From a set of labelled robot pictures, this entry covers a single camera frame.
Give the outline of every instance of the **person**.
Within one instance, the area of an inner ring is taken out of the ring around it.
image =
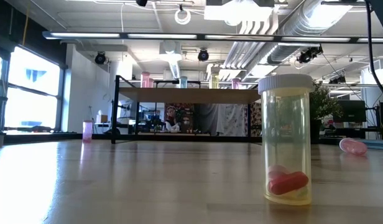
[[[175,108],[173,106],[167,109],[167,119],[165,120],[165,128],[167,131],[179,131],[180,127],[175,119]]]

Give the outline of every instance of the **white wall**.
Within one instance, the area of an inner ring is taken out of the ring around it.
[[[99,68],[76,51],[73,44],[67,45],[66,63],[68,70],[65,77],[62,129],[82,133],[84,119],[96,119],[99,110],[109,113],[111,93],[109,73]]]

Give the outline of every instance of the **yellow rope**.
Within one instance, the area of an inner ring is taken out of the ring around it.
[[[23,32],[23,46],[25,44],[25,35],[27,34],[27,26],[29,25],[29,12],[30,12],[30,1],[27,5],[27,13],[25,15],[25,25],[24,25],[24,32]]]

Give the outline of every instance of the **security camera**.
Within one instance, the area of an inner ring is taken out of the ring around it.
[[[105,52],[98,52],[98,55],[95,57],[95,63],[98,65],[105,65],[108,62],[108,58],[105,56]]]
[[[146,4],[147,4],[147,0],[136,0],[136,4],[137,4],[138,6],[145,7]]]
[[[315,59],[317,55],[323,53],[323,48],[319,47],[309,47],[308,50],[301,52],[301,55],[297,58],[299,63],[309,63],[311,60]]]
[[[328,83],[329,84],[346,83],[346,78],[344,75],[337,75],[336,77],[331,78]]]
[[[206,60],[208,60],[209,57],[210,55],[208,54],[206,49],[201,49],[200,53],[198,53],[198,60],[201,62],[205,62]]]

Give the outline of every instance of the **pink plastic cup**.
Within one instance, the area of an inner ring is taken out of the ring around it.
[[[149,72],[142,72],[142,74],[141,74],[141,88],[148,88],[149,87],[149,79],[150,79],[150,73]]]
[[[233,90],[238,90],[239,89],[239,84],[240,84],[240,79],[239,78],[233,78],[231,80],[231,88]]]
[[[84,120],[83,131],[82,131],[82,141],[85,143],[91,142],[92,141],[92,132],[93,132],[92,120]]]
[[[150,78],[149,79],[149,88],[153,88],[154,87],[154,79]]]
[[[363,142],[356,141],[352,138],[345,138],[339,142],[342,151],[362,156],[367,152],[367,146]]]

